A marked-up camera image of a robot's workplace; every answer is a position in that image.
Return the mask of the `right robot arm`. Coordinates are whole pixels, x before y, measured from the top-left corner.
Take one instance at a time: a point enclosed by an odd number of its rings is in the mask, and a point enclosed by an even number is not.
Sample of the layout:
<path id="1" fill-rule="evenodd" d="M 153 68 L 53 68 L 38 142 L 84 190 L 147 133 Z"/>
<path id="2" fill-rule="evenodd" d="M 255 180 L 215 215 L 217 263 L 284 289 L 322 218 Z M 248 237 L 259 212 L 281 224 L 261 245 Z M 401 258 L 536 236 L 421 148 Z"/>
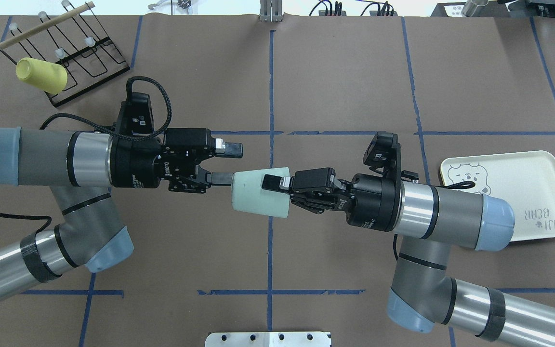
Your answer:
<path id="1" fill-rule="evenodd" d="M 387 315 L 420 333 L 443 324 L 520 347 L 555 347 L 555 308 L 447 274 L 453 245 L 500 251 L 510 243 L 515 214 L 504 200 L 416 182 L 394 169 L 337 179 L 332 168 L 262 176 L 262 189 L 321 214 L 343 211 L 354 227 L 402 237 L 388 293 Z"/>

